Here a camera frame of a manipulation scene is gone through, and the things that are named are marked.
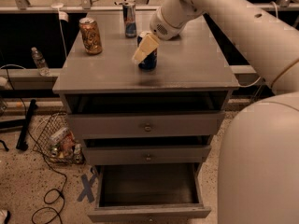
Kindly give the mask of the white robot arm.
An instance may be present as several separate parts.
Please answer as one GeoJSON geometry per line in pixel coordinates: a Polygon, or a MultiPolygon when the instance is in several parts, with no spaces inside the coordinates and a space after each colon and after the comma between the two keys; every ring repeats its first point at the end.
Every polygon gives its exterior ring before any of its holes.
{"type": "Polygon", "coordinates": [[[133,56],[141,63],[207,14],[272,92],[222,138],[218,224],[299,224],[299,31],[247,0],[165,0],[133,56]]]}

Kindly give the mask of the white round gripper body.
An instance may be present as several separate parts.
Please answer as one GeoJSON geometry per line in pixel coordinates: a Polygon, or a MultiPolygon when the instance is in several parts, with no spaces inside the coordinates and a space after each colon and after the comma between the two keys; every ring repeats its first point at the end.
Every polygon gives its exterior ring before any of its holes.
{"type": "Polygon", "coordinates": [[[164,0],[152,15],[149,28],[162,40],[176,37],[188,21],[201,16],[203,11],[184,0],[164,0]]]}

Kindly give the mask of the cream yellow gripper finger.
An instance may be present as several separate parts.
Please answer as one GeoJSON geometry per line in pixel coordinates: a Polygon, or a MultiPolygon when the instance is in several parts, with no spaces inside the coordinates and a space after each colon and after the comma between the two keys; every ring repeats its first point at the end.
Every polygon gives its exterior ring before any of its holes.
{"type": "Polygon", "coordinates": [[[133,63],[143,62],[160,45],[158,36],[153,33],[141,33],[139,37],[141,41],[132,57],[133,63]]]}

